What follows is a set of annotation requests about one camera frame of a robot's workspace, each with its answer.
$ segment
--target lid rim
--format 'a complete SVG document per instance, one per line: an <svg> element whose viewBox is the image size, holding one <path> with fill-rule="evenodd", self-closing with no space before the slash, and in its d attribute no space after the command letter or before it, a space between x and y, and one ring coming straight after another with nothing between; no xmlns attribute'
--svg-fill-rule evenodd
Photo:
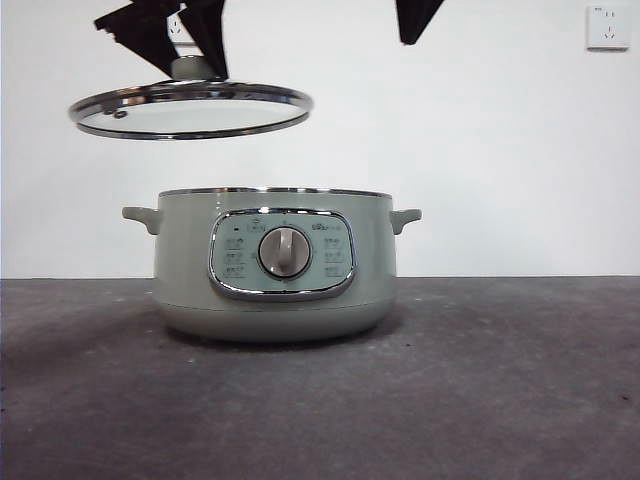
<svg viewBox="0 0 640 480"><path fill-rule="evenodd" d="M213 187L213 188L184 188L165 190L158 197L170 195L190 195L203 193L313 193L328 195L358 195L392 199L388 193L370 192L366 190L343 190L334 188L295 188L295 187Z"/></svg>
<svg viewBox="0 0 640 480"><path fill-rule="evenodd" d="M183 133L160 133L160 132L131 132L127 130L107 130L98 127L89 127L77 123L78 130L97 135L100 137L120 138L125 140L206 140L211 138L239 137L242 135L255 135L258 133L272 132L283 128L292 127L304 122L309 117L309 112L275 123L265 123L250 128L231 128L227 130L183 132Z"/></svg>

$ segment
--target glass lid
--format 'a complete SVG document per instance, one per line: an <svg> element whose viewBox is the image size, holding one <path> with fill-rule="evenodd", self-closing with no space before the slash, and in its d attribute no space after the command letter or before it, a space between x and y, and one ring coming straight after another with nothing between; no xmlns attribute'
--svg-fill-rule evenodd
<svg viewBox="0 0 640 480"><path fill-rule="evenodd" d="M272 85L167 81L76 102L69 116L87 133L137 140L195 140L270 132L307 119L305 93Z"/></svg>

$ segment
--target wall socket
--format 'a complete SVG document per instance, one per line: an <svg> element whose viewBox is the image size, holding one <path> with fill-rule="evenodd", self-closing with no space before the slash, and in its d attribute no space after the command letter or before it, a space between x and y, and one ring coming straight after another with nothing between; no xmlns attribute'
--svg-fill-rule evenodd
<svg viewBox="0 0 640 480"><path fill-rule="evenodd" d="M626 50L630 46L630 5L593 5L587 8L588 49Z"/></svg>
<svg viewBox="0 0 640 480"><path fill-rule="evenodd" d="M187 29L182 25L182 21L178 16L178 13L174 13L169 18L167 18L167 31L169 32L169 38L173 42L174 45L183 46L183 47L195 47L195 42Z"/></svg>

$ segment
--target dark gray surface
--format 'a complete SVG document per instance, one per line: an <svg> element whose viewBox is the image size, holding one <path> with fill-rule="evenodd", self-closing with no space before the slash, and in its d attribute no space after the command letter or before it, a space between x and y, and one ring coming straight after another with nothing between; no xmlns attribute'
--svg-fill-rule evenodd
<svg viewBox="0 0 640 480"><path fill-rule="evenodd" d="M640 478L640 278L399 286L260 347L168 332L145 280L4 281L4 478Z"/></svg>

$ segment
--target electric hot pot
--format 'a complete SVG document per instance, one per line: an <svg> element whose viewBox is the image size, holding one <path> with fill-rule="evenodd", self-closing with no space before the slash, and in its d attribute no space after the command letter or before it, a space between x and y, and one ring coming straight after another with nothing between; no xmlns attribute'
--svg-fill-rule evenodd
<svg viewBox="0 0 640 480"><path fill-rule="evenodd" d="M374 326L394 304L394 235L421 218L384 193L307 188L171 190L122 215L156 236L153 297L169 326L246 342Z"/></svg>

